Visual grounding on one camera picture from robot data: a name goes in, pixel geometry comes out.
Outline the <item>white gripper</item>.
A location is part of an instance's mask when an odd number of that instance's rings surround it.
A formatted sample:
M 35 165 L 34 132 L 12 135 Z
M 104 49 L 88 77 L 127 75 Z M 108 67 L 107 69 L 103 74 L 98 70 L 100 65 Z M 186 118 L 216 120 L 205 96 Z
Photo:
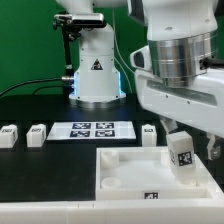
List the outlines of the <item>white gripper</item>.
M 208 69 L 185 88 L 169 88 L 150 72 L 137 69 L 135 85 L 140 105 L 160 115 L 165 133 L 178 128 L 177 122 L 207 132 L 209 160 L 221 156 L 224 138 L 224 70 Z

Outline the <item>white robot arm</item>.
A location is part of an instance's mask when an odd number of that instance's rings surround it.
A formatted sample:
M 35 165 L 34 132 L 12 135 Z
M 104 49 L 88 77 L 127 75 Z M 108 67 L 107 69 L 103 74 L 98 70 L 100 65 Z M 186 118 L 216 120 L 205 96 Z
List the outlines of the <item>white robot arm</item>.
M 138 101 L 173 131 L 178 123 L 207 134 L 207 156 L 220 156 L 224 139 L 224 61 L 217 58 L 217 20 L 224 0 L 56 0 L 55 16 L 69 35 L 81 37 L 79 67 L 70 98 L 84 104 L 119 97 L 114 30 L 97 8 L 126 6 L 147 28 L 147 44 L 132 52 Z

